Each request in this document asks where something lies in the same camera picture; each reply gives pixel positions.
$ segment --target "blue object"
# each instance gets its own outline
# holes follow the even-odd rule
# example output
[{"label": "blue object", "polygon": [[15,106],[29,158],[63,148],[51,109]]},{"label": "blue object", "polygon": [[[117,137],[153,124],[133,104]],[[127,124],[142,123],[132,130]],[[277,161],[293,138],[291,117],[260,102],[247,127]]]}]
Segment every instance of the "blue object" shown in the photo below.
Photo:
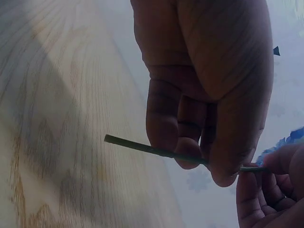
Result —
[{"label": "blue object", "polygon": [[279,47],[278,47],[278,46],[276,46],[276,47],[274,48],[274,55],[275,55],[275,56],[281,56],[281,55],[280,55],[280,51],[279,51]]},{"label": "blue object", "polygon": [[276,151],[281,146],[289,145],[289,144],[296,144],[296,143],[299,143],[300,141],[304,141],[304,127],[300,128],[298,130],[292,131],[287,138],[283,138],[280,141],[278,141],[277,144],[274,147],[272,147],[272,148],[270,148],[268,150],[264,150],[262,152],[262,154],[257,158],[256,164],[258,166],[263,165],[263,159],[264,159],[264,157],[267,154]]}]

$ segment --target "palm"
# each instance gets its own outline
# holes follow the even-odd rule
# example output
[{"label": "palm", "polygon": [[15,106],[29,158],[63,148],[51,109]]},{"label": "palm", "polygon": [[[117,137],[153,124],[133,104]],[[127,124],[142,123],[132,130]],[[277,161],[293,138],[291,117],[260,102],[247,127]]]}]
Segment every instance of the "palm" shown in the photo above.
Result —
[{"label": "palm", "polygon": [[241,228],[301,227],[293,214],[303,207],[304,200],[297,201],[289,175],[264,173],[262,177],[250,174],[251,178],[238,181],[238,219]]}]

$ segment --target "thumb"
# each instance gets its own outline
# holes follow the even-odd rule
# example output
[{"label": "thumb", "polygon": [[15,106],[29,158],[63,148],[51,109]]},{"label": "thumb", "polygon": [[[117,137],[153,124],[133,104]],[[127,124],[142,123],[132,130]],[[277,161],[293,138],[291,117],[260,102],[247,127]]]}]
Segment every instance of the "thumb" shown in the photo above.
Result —
[{"label": "thumb", "polygon": [[217,133],[209,168],[213,180],[221,187],[230,186],[240,167],[251,162],[264,129],[271,83],[266,75],[260,78],[257,74],[246,78],[242,86],[218,104]]}]

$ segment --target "finger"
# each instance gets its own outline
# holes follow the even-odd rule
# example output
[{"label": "finger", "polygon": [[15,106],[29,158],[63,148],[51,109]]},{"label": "finger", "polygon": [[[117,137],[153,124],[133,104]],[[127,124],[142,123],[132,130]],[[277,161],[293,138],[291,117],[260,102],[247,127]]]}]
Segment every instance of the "finger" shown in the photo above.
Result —
[{"label": "finger", "polygon": [[237,182],[237,217],[241,228],[251,228],[265,217],[259,202],[260,174],[241,172]]},{"label": "finger", "polygon": [[279,186],[282,193],[288,197],[291,198],[294,201],[297,201],[296,195],[295,195],[295,188],[293,187],[290,177],[288,174],[285,175],[275,175],[276,183]]},{"label": "finger", "polygon": [[251,92],[249,88],[243,95],[235,92],[218,104],[216,139],[209,162],[213,180],[222,187],[231,185],[240,167],[251,162],[264,129],[268,98],[262,97],[254,105],[256,92]]},{"label": "finger", "polygon": [[299,144],[282,146],[274,153],[265,156],[263,166],[267,167],[274,174],[288,174],[292,157],[300,146]]},{"label": "finger", "polygon": [[304,147],[301,144],[283,146],[267,155],[264,166],[274,174],[289,174],[297,200],[304,198]]},{"label": "finger", "polygon": [[263,173],[262,189],[267,205],[276,211],[289,209],[295,204],[294,200],[285,197],[276,182],[275,175],[271,173]]},{"label": "finger", "polygon": [[200,149],[203,158],[207,160],[209,160],[210,149],[216,136],[217,115],[217,105],[208,104],[206,121],[200,140]]},{"label": "finger", "polygon": [[[182,96],[178,111],[179,139],[175,152],[201,157],[199,139],[206,119],[206,104]],[[199,164],[176,160],[184,169],[193,169]]]},{"label": "finger", "polygon": [[178,140],[180,90],[162,80],[150,80],[146,129],[151,146],[174,151]]}]

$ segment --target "green stick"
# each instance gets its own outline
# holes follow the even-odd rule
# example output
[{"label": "green stick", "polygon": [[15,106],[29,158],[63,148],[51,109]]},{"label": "green stick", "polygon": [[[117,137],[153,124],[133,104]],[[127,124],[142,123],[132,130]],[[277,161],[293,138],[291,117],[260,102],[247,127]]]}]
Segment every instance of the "green stick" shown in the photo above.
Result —
[{"label": "green stick", "polygon": [[[144,144],[141,144],[141,143],[138,143],[138,142],[137,143],[132,142],[132,141],[122,139],[122,138],[118,138],[118,137],[108,135],[108,134],[105,135],[104,141],[107,142],[107,143],[112,143],[112,144],[124,146],[124,147],[127,147],[127,148],[142,151],[142,152],[156,154],[156,155],[159,155],[159,156],[162,156],[162,157],[175,158],[175,159],[180,159],[180,160],[184,160],[184,161],[187,161],[187,162],[208,165],[208,161],[206,159],[203,159],[203,158],[194,158],[194,157],[183,155],[183,154],[173,153],[173,152],[170,152],[170,151],[167,151],[167,150],[157,149],[157,148],[154,148],[154,147],[151,147],[151,146],[148,146],[148,145],[144,145]],[[240,170],[241,171],[247,171],[247,172],[267,171],[267,169],[264,168],[264,167],[241,167]]]}]

